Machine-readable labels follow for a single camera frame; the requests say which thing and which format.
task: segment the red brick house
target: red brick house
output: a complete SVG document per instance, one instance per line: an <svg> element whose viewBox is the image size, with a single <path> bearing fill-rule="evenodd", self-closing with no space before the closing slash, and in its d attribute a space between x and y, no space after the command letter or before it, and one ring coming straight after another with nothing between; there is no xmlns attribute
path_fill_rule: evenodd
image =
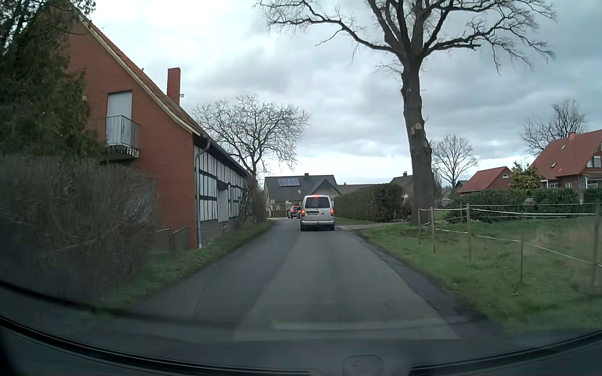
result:
<svg viewBox="0 0 602 376"><path fill-rule="evenodd" d="M106 141L105 159L155 180L162 225L187 226L192 248L232 227L249 174L180 107L180 68L169 69L162 92L85 17L68 37L68 55L69 68L85 72L88 127Z"/></svg>
<svg viewBox="0 0 602 376"><path fill-rule="evenodd" d="M468 181L464 181L457 192L471 193L486 189L509 189L510 175L512 175L512 171L506 166L480 170Z"/></svg>
<svg viewBox="0 0 602 376"><path fill-rule="evenodd" d="M602 129L550 142L534 160L545 188L602 187Z"/></svg>

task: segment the silver van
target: silver van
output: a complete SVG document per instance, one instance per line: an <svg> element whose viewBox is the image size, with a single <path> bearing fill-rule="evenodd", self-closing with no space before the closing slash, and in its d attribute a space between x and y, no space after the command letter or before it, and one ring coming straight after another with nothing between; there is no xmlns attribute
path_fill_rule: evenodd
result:
<svg viewBox="0 0 602 376"><path fill-rule="evenodd" d="M301 203L301 231L308 228L334 231L334 206L327 195L305 196Z"/></svg>

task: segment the road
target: road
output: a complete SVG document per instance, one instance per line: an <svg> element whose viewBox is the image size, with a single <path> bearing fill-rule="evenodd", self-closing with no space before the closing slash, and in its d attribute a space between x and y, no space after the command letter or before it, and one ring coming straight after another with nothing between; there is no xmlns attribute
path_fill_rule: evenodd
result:
<svg viewBox="0 0 602 376"><path fill-rule="evenodd" d="M300 232L296 219L279 219L253 242L133 307L188 323L119 319L97 332L104 338L127 332L195 343L453 339L479 332L456 307L414 270L388 260L353 232Z"/></svg>

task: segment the fence post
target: fence post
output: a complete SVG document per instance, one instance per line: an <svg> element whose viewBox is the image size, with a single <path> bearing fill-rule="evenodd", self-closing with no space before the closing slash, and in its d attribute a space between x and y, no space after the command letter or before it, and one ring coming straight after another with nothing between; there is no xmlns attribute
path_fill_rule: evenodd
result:
<svg viewBox="0 0 602 376"><path fill-rule="evenodd" d="M433 252L435 253L435 218L433 214L433 206L430 210L431 213L431 243L433 243Z"/></svg>
<svg viewBox="0 0 602 376"><path fill-rule="evenodd" d="M596 284L596 271L598 269L598 245L599 245L599 233L601 224L601 204L594 204L596 218L594 221L594 244L593 244L593 255L591 256L591 295L594 295L594 287Z"/></svg>
<svg viewBox="0 0 602 376"><path fill-rule="evenodd" d="M169 226L169 256L173 257L173 228Z"/></svg>
<svg viewBox="0 0 602 376"><path fill-rule="evenodd" d="M466 203L466 223L468 224L468 260L473 260L473 235L470 232L470 204Z"/></svg>
<svg viewBox="0 0 602 376"><path fill-rule="evenodd" d="M519 214L519 284L524 284L524 215Z"/></svg>
<svg viewBox="0 0 602 376"><path fill-rule="evenodd" d="M422 245L422 208L417 208L417 244Z"/></svg>

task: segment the balcony railing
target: balcony railing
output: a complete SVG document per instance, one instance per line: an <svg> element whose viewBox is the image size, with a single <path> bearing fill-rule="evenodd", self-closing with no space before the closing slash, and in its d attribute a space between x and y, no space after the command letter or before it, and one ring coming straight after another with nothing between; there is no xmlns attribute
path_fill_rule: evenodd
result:
<svg viewBox="0 0 602 376"><path fill-rule="evenodd" d="M108 158L138 158L138 123L126 116L109 116L105 123Z"/></svg>

